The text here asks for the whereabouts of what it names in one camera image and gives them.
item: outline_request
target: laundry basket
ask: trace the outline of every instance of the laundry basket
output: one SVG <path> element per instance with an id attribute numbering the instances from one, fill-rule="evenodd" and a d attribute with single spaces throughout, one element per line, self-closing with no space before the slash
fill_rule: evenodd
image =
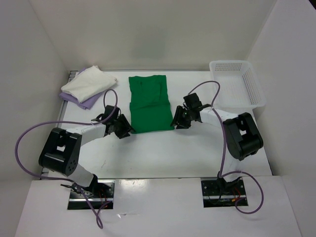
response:
<path id="1" fill-rule="evenodd" d="M 240 60 L 212 61 L 209 64 L 213 80 L 221 85 L 215 104 L 223 108 L 264 106 L 266 97 L 251 63 Z"/>

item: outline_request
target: green t-shirt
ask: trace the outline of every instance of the green t-shirt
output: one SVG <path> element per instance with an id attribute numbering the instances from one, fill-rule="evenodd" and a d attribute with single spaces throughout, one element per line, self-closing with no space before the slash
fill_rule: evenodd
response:
<path id="1" fill-rule="evenodd" d="M 166 76 L 129 77 L 129 109 L 135 133 L 173 130 Z"/>

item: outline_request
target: garment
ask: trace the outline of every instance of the garment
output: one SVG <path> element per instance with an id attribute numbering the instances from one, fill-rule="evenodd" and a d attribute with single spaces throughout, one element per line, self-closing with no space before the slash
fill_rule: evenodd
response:
<path id="1" fill-rule="evenodd" d="M 173 130 L 166 76 L 129 77 L 129 109 L 135 133 Z"/>
<path id="2" fill-rule="evenodd" d="M 80 103 L 74 96 L 67 94 L 65 92 L 61 92 L 59 94 L 59 97 L 61 97 L 63 100 L 66 101 L 70 101 L 75 103 L 76 105 L 78 105 L 80 108 L 86 110 L 90 110 L 92 108 L 92 106 L 94 105 L 94 103 L 98 100 L 98 98 L 103 94 L 103 92 L 100 92 L 92 97 L 90 97 L 89 99 L 83 101 L 82 103 Z"/>
<path id="3" fill-rule="evenodd" d="M 116 83 L 115 77 L 99 70 L 96 66 L 92 66 L 64 85 L 61 90 L 74 96 L 79 103 L 82 103 Z"/>

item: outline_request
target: cable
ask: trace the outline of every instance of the cable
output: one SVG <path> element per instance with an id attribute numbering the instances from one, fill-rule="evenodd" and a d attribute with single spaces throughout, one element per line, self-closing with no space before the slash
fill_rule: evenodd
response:
<path id="1" fill-rule="evenodd" d="M 235 201 L 235 200 L 236 200 L 236 194 L 235 194 L 235 191 L 234 191 L 234 190 L 232 190 L 232 193 L 234 194 L 234 199 L 233 199 L 233 201 Z"/>
<path id="2" fill-rule="evenodd" d="M 236 190 L 236 191 L 237 191 L 237 193 L 238 193 L 238 198 L 240 198 L 241 193 L 240 193 L 239 189 L 238 189 L 237 187 L 235 187 L 235 190 Z"/>
<path id="3" fill-rule="evenodd" d="M 104 194 L 104 202 L 107 202 L 107 196 L 106 196 L 106 193 L 105 193 L 105 191 L 103 190 L 103 189 L 101 189 L 102 190 L 102 192 L 103 192 L 103 194 Z"/>
<path id="4" fill-rule="evenodd" d="M 98 212 L 97 212 L 97 218 L 99 216 L 100 211 L 105 208 L 111 201 L 106 201 L 105 204 L 101 205 Z"/>
<path id="5" fill-rule="evenodd" d="M 99 192 L 99 197 L 100 197 L 101 204 L 103 204 L 103 201 L 102 201 L 102 197 L 101 197 L 100 192 Z"/>
<path id="6" fill-rule="evenodd" d="M 220 202 L 221 201 L 221 199 L 222 199 L 222 190 L 220 190 L 219 191 L 219 197 L 218 197 L 218 200 L 217 200 L 217 202 Z"/>
<path id="7" fill-rule="evenodd" d="M 105 94 L 106 93 L 104 93 L 104 96 L 103 96 L 103 107 L 104 107 L 104 109 L 105 109 Z"/>
<path id="8" fill-rule="evenodd" d="M 212 100 L 211 106 L 212 106 L 212 110 L 214 111 L 216 117 L 218 118 L 218 120 L 219 120 L 219 122 L 220 122 L 220 124 L 221 124 L 222 132 L 223 132 L 223 140 L 224 140 L 223 154 L 222 154 L 222 162 L 221 162 L 221 168 L 220 168 L 218 177 L 219 177 L 219 178 L 224 178 L 225 176 L 228 176 L 228 175 L 230 175 L 230 174 L 245 174 L 245 175 L 248 175 L 250 178 L 252 178 L 252 179 L 255 181 L 255 183 L 258 185 L 258 188 L 260 189 L 260 193 L 261 193 L 261 202 L 260 202 L 260 205 L 259 205 L 254 211 L 250 211 L 250 212 L 242 211 L 242 210 L 240 210 L 240 209 L 237 207 L 238 202 L 241 201 L 241 200 L 243 200 L 243 199 L 245 199 L 244 197 L 242 197 L 242 198 L 239 198 L 238 200 L 235 201 L 235 207 L 236 207 L 236 209 L 237 209 L 239 212 L 241 212 L 241 213 L 243 213 L 243 214 L 253 214 L 253 213 L 256 213 L 257 211 L 260 210 L 260 208 L 262 207 L 263 202 L 264 202 L 263 190 L 262 190 L 260 184 L 258 183 L 258 181 L 256 180 L 256 178 L 253 177 L 251 174 L 249 174 L 249 173 L 247 173 L 247 172 L 244 172 L 244 171 L 231 171 L 231 172 L 228 172 L 228 173 L 226 173 L 226 174 L 223 174 L 224 163 L 225 163 L 225 157 L 226 157 L 226 147 L 227 147 L 226 134 L 225 134 L 225 128 L 224 128 L 224 125 L 223 125 L 223 121 L 222 121 L 221 117 L 219 116 L 219 114 L 217 113 L 217 111 L 216 111 L 216 110 L 214 109 L 214 107 L 213 107 L 214 101 L 215 101 L 215 99 L 216 99 L 216 97 L 217 97 L 217 95 L 218 95 L 218 93 L 219 93 L 220 88 L 221 88 L 220 84 L 219 84 L 217 81 L 214 81 L 214 80 L 207 80 L 207 81 L 205 81 L 205 82 L 202 82 L 202 83 L 198 84 L 196 87 L 194 87 L 194 88 L 188 93 L 188 95 L 191 94 L 191 93 L 192 93 L 196 88 L 198 88 L 199 86 L 201 86 L 201 85 L 203 85 L 203 84 L 206 84 L 206 83 L 210 83 L 210 82 L 216 83 L 216 84 L 218 85 L 218 89 L 217 89 L 217 92 L 216 92 L 216 94 L 215 94 L 215 96 L 214 96 L 214 98 L 213 98 L 213 100 Z"/>
<path id="9" fill-rule="evenodd" d="M 109 116 L 107 116 L 104 120 L 100 121 L 100 122 L 96 122 L 96 123 L 86 123 L 86 122 L 73 122 L 73 121 L 48 121 L 48 122 L 41 122 L 41 123 L 38 123 L 30 128 L 28 128 L 27 130 L 25 130 L 21 135 L 20 137 L 18 138 L 18 140 L 16 141 L 16 144 L 15 144 L 15 148 L 14 148 L 14 154 L 15 154 L 15 159 L 16 159 L 16 162 L 18 163 L 18 165 L 21 167 L 21 169 L 28 173 L 29 175 L 32 175 L 36 178 L 40 178 L 40 179 L 47 179 L 47 180 L 63 180 L 63 181 L 69 181 L 69 182 L 72 182 L 75 184 L 75 186 L 78 188 L 78 190 L 81 192 L 81 194 L 83 195 L 84 199 L 86 200 L 88 206 L 90 207 L 90 209 L 92 210 L 92 212 L 94 213 L 94 215 L 96 216 L 96 221 L 97 221 L 97 225 L 100 229 L 103 229 L 103 223 L 99 217 L 99 213 L 101 211 L 101 208 L 102 206 L 100 207 L 99 211 L 96 212 L 92 206 L 92 204 L 90 203 L 90 201 L 88 200 L 86 194 L 84 194 L 83 190 L 82 190 L 82 187 L 77 184 L 76 182 L 74 182 L 73 180 L 71 179 L 66 179 L 66 178 L 56 178 L 56 177 L 47 177 L 47 176 L 41 176 L 41 175 L 38 175 L 38 174 L 35 174 L 31 171 L 29 171 L 27 168 L 25 168 L 23 166 L 23 164 L 21 163 L 20 161 L 20 158 L 19 158 L 19 154 L 18 154 L 18 148 L 19 148 L 19 144 L 22 140 L 22 138 L 31 130 L 33 130 L 34 128 L 37 128 L 39 126 L 43 126 L 43 125 L 47 125 L 47 124 L 59 124 L 59 123 L 67 123 L 67 124 L 78 124 L 78 125 L 97 125 L 97 124 L 101 124 L 103 122 L 106 122 L 115 112 L 116 108 L 117 108 L 117 105 L 118 105 L 118 95 L 117 93 L 115 92 L 115 90 L 113 89 L 108 89 L 105 91 L 104 93 L 104 96 L 103 96 L 103 103 L 105 105 L 105 96 L 106 94 L 109 92 L 109 91 L 112 91 L 115 95 L 115 98 L 116 98 L 116 101 L 115 101 L 115 105 L 114 105 L 114 108 L 113 110 L 111 111 L 111 113 L 109 114 Z"/>

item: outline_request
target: white towel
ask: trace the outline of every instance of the white towel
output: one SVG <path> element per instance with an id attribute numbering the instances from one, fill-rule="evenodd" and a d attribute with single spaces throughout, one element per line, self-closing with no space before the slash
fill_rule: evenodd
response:
<path id="1" fill-rule="evenodd" d="M 77 75 L 71 82 L 64 85 L 61 90 L 78 99 L 81 103 L 90 97 L 105 91 L 117 82 L 112 75 L 92 66 Z"/>

